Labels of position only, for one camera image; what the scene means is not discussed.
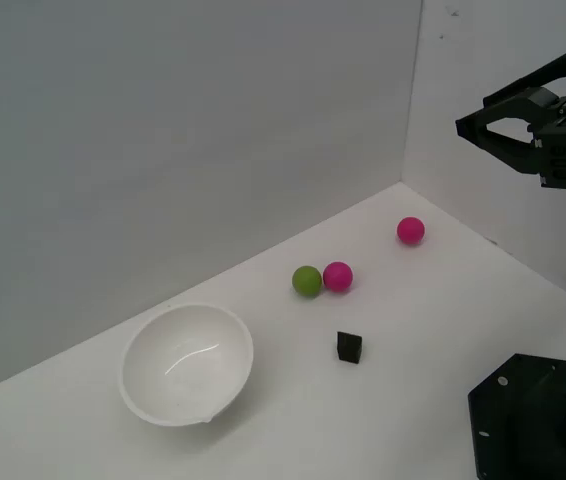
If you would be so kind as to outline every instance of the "black mount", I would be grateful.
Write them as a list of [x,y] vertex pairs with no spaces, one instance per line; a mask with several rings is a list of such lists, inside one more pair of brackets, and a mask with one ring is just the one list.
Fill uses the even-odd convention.
[[[456,122],[458,134],[514,170],[566,189],[566,97],[545,88],[566,77],[566,55],[483,100]],[[490,131],[524,120],[531,142]],[[566,480],[566,362],[514,355],[469,395],[482,480]]]

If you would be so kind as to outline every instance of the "white bowl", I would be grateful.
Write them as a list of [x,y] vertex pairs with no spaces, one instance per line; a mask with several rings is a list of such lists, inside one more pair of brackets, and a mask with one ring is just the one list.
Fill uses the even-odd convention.
[[119,390],[143,420],[180,427],[209,422],[243,389],[252,337],[233,313],[181,305],[150,320],[123,354]]

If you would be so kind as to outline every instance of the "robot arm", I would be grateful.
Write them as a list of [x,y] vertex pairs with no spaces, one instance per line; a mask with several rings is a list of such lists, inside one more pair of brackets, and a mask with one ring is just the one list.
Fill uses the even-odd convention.
[[[517,172],[540,175],[543,187],[566,189],[566,97],[545,88],[564,77],[566,54],[486,97],[483,109],[456,122],[458,134]],[[490,124],[505,118],[527,122],[533,140],[525,143],[489,130]],[[513,359],[520,361],[521,356]],[[544,373],[547,370],[542,363],[548,360],[526,357],[523,363],[510,361],[499,369],[512,371],[512,365],[519,365],[516,368],[525,380],[521,380],[520,398],[509,398],[507,407],[499,407],[498,414],[512,423],[499,437],[501,444],[492,442],[486,447],[475,438],[479,477],[488,478],[483,464],[499,464],[495,471],[501,478],[536,478],[536,474],[566,480],[566,364],[557,368],[551,363],[550,373]],[[497,413],[481,399],[490,385],[488,379],[470,394],[473,427]],[[549,458],[553,460],[551,468]]]

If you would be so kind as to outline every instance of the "green ball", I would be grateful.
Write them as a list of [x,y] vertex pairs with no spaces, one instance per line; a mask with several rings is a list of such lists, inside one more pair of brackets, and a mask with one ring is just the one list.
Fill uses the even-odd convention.
[[321,272],[310,266],[299,267],[292,276],[292,286],[299,295],[316,297],[321,291],[323,279]]

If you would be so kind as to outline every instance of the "ball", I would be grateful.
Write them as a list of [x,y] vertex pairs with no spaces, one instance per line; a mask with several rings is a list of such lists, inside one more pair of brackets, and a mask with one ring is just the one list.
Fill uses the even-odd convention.
[[399,222],[396,234],[406,245],[418,245],[425,236],[425,225],[416,217],[407,217]]
[[352,269],[343,262],[330,263],[323,270],[325,288],[333,292],[345,292],[352,285],[353,278]]
[[316,297],[321,291],[322,284],[321,272],[308,265],[297,268],[292,275],[294,290],[304,297]]

